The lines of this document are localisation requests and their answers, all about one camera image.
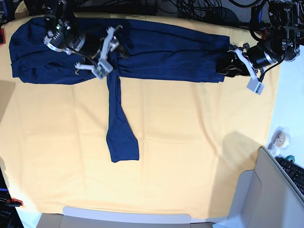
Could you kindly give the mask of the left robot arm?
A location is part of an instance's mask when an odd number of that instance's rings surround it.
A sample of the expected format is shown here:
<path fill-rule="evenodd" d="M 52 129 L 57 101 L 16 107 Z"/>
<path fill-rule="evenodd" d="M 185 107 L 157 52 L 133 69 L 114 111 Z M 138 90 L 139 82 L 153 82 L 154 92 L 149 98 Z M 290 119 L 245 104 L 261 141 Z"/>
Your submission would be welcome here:
<path fill-rule="evenodd" d="M 258 0 L 250 5 L 251 19 L 244 26 L 257 44 L 231 46 L 229 57 L 217 63 L 216 72 L 227 76 L 265 74 L 284 61 L 293 61 L 304 44 L 302 0 Z"/>

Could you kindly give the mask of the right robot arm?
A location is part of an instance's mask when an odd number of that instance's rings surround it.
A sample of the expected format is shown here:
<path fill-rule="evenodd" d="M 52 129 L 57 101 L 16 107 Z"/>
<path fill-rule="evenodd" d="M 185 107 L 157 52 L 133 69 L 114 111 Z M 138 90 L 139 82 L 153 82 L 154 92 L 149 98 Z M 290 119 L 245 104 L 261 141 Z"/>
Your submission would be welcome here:
<path fill-rule="evenodd" d="M 95 63 L 99 57 L 107 59 L 109 52 L 118 51 L 124 57 L 128 55 L 116 35 L 123 28 L 121 25 L 107 27 L 101 37 L 85 31 L 80 28 L 80 21 L 68 0 L 57 0 L 51 8 L 48 7 L 45 20 L 44 44 L 55 52 L 77 54 Z"/>

